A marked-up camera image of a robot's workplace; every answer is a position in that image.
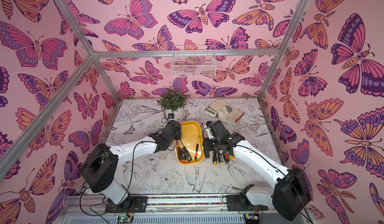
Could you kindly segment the black orange handled screwdriver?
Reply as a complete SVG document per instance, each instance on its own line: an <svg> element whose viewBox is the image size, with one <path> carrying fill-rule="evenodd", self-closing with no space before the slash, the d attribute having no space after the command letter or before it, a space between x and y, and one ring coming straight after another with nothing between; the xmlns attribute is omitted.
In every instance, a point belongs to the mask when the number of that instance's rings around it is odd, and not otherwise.
<svg viewBox="0 0 384 224"><path fill-rule="evenodd" d="M207 146L207 145L203 145L204 147L204 155L205 155L205 158L206 159L209 159L210 158L210 147Z"/></svg>

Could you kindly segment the yellow plastic storage tray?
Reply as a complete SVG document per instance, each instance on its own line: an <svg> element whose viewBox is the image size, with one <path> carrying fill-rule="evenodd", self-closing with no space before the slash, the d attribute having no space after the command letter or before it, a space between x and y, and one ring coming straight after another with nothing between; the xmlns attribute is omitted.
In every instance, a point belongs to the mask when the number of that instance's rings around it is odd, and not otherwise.
<svg viewBox="0 0 384 224"><path fill-rule="evenodd" d="M176 142L177 161L181 165L184 165L184 166L200 163L205 158L205 155L204 155L204 151L203 151L202 129L201 129L199 123L196 121L187 121L187 122L181 123L181 127L182 127L182 139L181 140L183 141L184 145L187 147L187 149L188 149L188 151L192 157L192 161L191 162L186 161L185 157L184 157L183 162L181 162L179 160L178 145L177 145L177 140L176 140L175 142ZM198 136L200 136L200 139L199 139L199 142L200 142L199 157L197 160L195 160L194 157L195 157L195 150L196 150L196 143L197 143Z"/></svg>

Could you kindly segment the small orange precision screwdriver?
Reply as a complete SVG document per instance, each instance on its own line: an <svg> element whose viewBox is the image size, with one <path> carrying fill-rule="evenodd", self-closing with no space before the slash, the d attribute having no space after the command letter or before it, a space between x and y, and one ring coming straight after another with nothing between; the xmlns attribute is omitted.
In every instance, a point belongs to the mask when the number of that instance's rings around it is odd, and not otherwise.
<svg viewBox="0 0 384 224"><path fill-rule="evenodd" d="M199 148L200 148L199 139L200 139L200 136L198 136L197 143L196 143L196 150L195 150L195 157L194 157L195 160L197 160L199 157Z"/></svg>

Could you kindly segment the black yellow Deli screwdriver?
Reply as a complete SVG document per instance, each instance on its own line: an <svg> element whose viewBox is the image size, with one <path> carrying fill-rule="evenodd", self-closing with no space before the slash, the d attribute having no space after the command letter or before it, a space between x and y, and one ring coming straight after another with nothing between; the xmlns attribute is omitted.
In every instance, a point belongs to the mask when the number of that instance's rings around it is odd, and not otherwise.
<svg viewBox="0 0 384 224"><path fill-rule="evenodd" d="M213 151L213 165L216 166L218 163L217 151Z"/></svg>

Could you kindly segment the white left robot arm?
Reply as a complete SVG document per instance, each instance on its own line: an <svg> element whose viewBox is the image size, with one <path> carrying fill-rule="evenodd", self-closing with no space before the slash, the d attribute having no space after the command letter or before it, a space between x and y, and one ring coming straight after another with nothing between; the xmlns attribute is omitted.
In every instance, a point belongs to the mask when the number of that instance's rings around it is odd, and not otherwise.
<svg viewBox="0 0 384 224"><path fill-rule="evenodd" d="M124 145L95 147L81 167L81 175L95 194L106 196L119 205L129 199L129 192L116 179L117 168L135 158L167 150L174 141L181 140L182 127L175 120L169 121L159 132Z"/></svg>

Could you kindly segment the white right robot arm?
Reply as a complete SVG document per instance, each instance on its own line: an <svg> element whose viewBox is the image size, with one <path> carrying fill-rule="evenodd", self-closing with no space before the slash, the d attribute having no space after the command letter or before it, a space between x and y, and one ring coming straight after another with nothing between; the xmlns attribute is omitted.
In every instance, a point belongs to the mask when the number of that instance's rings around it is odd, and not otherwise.
<svg viewBox="0 0 384 224"><path fill-rule="evenodd" d="M258 188L249 184L240 192L244 207L265 206L274 209L286 220L293 221L311 201L311 194L303 171L289 169L273 161L253 147L241 134L230 133L221 121L209 121L203 130L203 151L206 158L214 152L216 163L229 163L237 158L247 163L270 185Z"/></svg>

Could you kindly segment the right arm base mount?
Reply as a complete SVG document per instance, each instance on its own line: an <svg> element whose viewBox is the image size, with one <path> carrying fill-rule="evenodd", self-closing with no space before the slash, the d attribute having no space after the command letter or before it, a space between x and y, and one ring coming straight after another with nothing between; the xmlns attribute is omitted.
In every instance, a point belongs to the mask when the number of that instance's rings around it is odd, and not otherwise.
<svg viewBox="0 0 384 224"><path fill-rule="evenodd" d="M254 187L254 184L247 185L244 189L240 191L238 195L227 195L226 196L226 204L228 211L268 211L269 208L262 205L253 205L246 197L246 192Z"/></svg>

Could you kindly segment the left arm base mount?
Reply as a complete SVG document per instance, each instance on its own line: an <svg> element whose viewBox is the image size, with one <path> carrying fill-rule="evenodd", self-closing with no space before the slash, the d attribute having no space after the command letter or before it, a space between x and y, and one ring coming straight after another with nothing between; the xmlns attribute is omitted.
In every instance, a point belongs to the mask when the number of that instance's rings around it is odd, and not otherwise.
<svg viewBox="0 0 384 224"><path fill-rule="evenodd" d="M144 213L147 208L147 196L129 196L120 204L116 205L108 200L105 208L106 213Z"/></svg>

